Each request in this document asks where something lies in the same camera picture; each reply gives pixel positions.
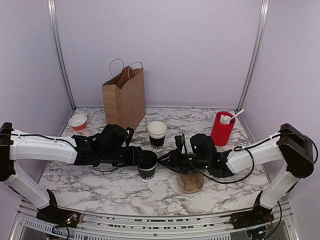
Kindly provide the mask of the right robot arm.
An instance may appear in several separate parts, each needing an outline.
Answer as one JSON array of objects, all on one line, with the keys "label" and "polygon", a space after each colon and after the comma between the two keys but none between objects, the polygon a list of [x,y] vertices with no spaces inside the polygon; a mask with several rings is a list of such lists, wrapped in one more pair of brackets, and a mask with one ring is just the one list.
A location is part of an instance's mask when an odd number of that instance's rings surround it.
[{"label": "right robot arm", "polygon": [[234,229],[261,225],[274,220],[273,207],[300,179],[309,177],[319,157],[315,142],[289,123],[269,137],[248,146],[218,152],[213,138],[198,133],[190,138],[192,153],[187,152],[185,137],[175,137],[176,149],[163,155],[158,162],[176,173],[206,170],[207,179],[220,183],[221,178],[234,176],[245,169],[273,161],[284,161],[282,169],[269,186],[262,190],[251,210],[233,213],[230,223]]}]

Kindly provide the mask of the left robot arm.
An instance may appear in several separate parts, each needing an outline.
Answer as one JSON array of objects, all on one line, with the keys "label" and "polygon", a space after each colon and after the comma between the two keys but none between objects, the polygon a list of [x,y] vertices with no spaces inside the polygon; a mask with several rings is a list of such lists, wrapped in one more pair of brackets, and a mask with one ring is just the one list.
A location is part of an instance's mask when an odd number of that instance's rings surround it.
[{"label": "left robot arm", "polygon": [[6,122],[0,128],[0,180],[36,207],[39,220],[76,228],[81,214],[59,208],[54,193],[40,187],[18,161],[55,161],[93,167],[111,164],[117,169],[138,166],[143,151],[130,145],[133,135],[130,127],[108,124],[92,136],[45,136],[13,129],[12,123]]}]

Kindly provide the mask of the black paper coffee cup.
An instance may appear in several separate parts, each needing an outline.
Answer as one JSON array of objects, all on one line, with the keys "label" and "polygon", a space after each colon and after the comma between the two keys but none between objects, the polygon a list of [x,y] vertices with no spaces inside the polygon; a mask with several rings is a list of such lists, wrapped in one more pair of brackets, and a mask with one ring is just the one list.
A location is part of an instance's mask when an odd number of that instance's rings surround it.
[{"label": "black paper coffee cup", "polygon": [[138,167],[139,176],[143,180],[150,180],[155,176],[157,163],[149,167]]}]

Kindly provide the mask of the black plastic cup lid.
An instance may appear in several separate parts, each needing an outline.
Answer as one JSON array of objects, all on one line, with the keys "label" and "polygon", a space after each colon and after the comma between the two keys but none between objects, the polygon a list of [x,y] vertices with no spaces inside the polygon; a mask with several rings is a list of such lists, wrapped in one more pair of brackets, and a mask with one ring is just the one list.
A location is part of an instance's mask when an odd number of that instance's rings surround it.
[{"label": "black plastic cup lid", "polygon": [[156,166],[158,163],[157,155],[150,150],[143,150],[141,153],[141,159],[138,167],[141,169],[151,169]]}]

